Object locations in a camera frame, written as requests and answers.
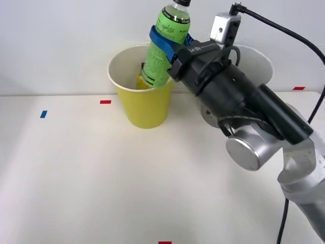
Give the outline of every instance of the plastic bottle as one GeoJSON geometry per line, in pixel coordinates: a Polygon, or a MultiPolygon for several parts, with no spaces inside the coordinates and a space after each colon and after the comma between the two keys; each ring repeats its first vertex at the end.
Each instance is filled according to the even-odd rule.
{"type": "MultiPolygon", "coordinates": [[[[187,36],[190,18],[187,8],[191,0],[173,0],[171,5],[165,6],[159,14],[156,30],[163,37],[183,44],[187,36]]],[[[152,42],[146,58],[146,65],[142,75],[149,87],[162,87],[168,79],[167,69],[171,67],[164,52],[152,42]]]]}

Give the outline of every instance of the bottle cap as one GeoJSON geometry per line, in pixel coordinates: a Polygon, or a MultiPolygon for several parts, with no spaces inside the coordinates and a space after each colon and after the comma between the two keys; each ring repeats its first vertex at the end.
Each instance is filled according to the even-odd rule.
{"type": "Polygon", "coordinates": [[[188,7],[191,3],[191,0],[173,0],[175,3],[182,5],[184,7],[188,7]]]}

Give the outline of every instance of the yellow paper cup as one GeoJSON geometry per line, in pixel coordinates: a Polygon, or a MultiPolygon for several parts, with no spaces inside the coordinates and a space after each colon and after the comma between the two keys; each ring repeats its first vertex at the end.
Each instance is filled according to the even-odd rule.
{"type": "Polygon", "coordinates": [[[147,45],[125,49],[112,58],[108,77],[115,85],[126,116],[136,127],[151,129],[161,125],[171,98],[171,82],[165,87],[137,90],[141,63],[146,60],[147,45]]]}

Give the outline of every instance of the white table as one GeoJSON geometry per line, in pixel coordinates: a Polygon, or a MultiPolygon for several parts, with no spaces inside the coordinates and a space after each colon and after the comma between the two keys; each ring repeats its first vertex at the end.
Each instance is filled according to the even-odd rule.
{"type": "MultiPolygon", "coordinates": [[[[305,117],[318,98],[279,96],[305,117]]],[[[322,106],[322,137],[324,121],[322,106]]],[[[191,95],[173,95],[151,130],[132,126],[117,96],[1,97],[0,125],[1,244],[276,242],[281,152],[240,168],[191,95]]],[[[322,243],[294,204],[282,243],[322,243]]]]}

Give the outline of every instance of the bottle label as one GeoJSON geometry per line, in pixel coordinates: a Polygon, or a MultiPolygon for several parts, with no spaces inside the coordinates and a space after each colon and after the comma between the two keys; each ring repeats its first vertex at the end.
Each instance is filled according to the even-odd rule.
{"type": "MultiPolygon", "coordinates": [[[[156,30],[163,37],[183,44],[190,26],[189,18],[172,16],[163,8],[156,23],[156,30]]],[[[144,78],[150,87],[162,87],[168,79],[167,70],[171,67],[165,53],[154,43],[150,43],[144,78]]]]}

